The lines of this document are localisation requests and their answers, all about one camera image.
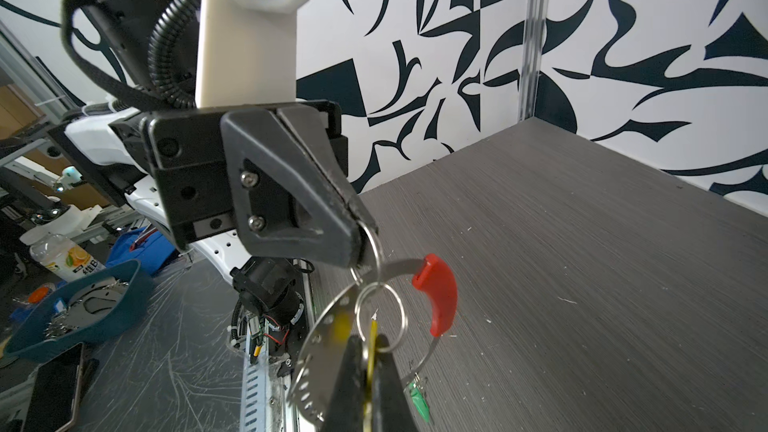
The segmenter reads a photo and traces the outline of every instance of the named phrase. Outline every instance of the plastic bottle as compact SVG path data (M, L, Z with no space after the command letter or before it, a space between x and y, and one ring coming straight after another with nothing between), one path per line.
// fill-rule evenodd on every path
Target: plastic bottle
M51 234L45 228L35 227L20 237L29 245L29 254L40 265L72 282L104 266L80 245L59 234Z

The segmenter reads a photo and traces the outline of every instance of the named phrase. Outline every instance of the red handle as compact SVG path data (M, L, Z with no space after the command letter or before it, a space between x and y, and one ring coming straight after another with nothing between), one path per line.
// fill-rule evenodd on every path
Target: red handle
M429 297L432 303L432 328L429 332L433 337L440 337L451 328L456 316L458 290L451 268L437 255L429 254L424 257L422 270L413 276L411 284Z

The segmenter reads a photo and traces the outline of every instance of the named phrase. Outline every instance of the phone screen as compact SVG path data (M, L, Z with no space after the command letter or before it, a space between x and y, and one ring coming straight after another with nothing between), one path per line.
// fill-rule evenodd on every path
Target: phone screen
M56 432L71 427L81 386L83 345L77 344L40 366L24 430Z

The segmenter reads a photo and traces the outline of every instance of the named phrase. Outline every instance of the abstract wall pattern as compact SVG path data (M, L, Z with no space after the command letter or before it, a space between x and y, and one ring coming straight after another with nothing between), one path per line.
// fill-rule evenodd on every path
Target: abstract wall pattern
M104 93L58 42L60 0L0 0L0 20L79 102ZM338 101L350 181L369 189L517 121L526 0L310 0L298 95ZM78 52L130 82L87 17Z
M549 0L535 114L768 215L765 0Z

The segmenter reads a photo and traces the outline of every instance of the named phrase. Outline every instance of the teal basket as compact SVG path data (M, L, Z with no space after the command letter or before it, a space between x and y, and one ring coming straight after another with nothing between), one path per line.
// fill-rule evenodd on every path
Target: teal basket
M61 352L80 342L99 344L120 335L136 324L147 311L147 303L154 288L152 277L139 269L138 260L130 260L103 271L89 274L50 293L29 315L22 327L5 345L4 355L48 362ZM112 310L87 327L72 331L60 338L44 339L45 329L51 322L56 299L69 302L78 291L107 277L128 282L123 297Z

